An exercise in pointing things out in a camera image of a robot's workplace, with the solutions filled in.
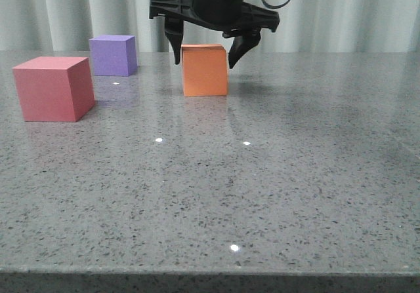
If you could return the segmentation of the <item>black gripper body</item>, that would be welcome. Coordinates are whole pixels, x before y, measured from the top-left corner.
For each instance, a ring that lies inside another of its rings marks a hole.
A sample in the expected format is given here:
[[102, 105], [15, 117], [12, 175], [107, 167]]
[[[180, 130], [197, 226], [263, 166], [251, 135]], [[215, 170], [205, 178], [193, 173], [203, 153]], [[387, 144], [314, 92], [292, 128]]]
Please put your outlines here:
[[244, 0], [150, 0], [149, 18], [157, 16], [225, 33], [252, 29], [275, 32], [280, 23], [276, 11]]

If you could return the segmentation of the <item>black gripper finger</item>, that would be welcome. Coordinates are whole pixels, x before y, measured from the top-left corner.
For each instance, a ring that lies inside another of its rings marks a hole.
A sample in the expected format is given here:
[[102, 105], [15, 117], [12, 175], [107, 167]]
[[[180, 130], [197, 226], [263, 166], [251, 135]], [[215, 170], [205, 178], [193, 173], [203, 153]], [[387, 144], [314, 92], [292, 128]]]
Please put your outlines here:
[[224, 31], [222, 36], [225, 39], [234, 39], [228, 53], [228, 64], [229, 68], [232, 69], [244, 54], [259, 44], [261, 40], [261, 30], [237, 29]]
[[184, 36], [184, 21], [178, 18], [165, 17], [165, 35], [173, 49], [175, 64], [180, 64], [181, 45]]

